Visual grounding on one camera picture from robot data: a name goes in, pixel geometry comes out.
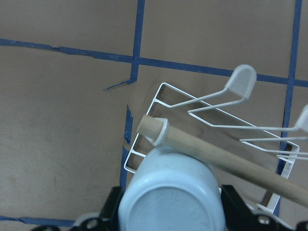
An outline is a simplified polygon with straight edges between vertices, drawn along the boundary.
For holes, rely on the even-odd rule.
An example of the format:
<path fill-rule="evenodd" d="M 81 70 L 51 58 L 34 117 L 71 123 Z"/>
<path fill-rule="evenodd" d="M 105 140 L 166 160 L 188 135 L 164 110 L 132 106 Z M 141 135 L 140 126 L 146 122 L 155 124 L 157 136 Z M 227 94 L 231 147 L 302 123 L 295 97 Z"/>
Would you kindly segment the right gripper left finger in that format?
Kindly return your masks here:
<path fill-rule="evenodd" d="M 73 224 L 70 231 L 118 231 L 118 208 L 124 195 L 121 186 L 115 186 L 100 210 L 80 216 Z"/>

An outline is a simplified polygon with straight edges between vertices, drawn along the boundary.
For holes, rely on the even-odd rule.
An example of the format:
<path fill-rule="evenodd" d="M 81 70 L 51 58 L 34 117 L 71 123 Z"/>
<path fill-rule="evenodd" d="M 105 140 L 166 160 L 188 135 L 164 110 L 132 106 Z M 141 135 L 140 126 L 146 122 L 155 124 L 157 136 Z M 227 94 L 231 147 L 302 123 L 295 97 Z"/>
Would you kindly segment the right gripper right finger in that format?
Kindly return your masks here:
<path fill-rule="evenodd" d="M 271 214 L 250 209 L 232 185 L 221 186 L 221 201 L 228 231 L 306 231 L 308 229 L 306 220 L 297 223 L 295 228 L 291 228 Z"/>

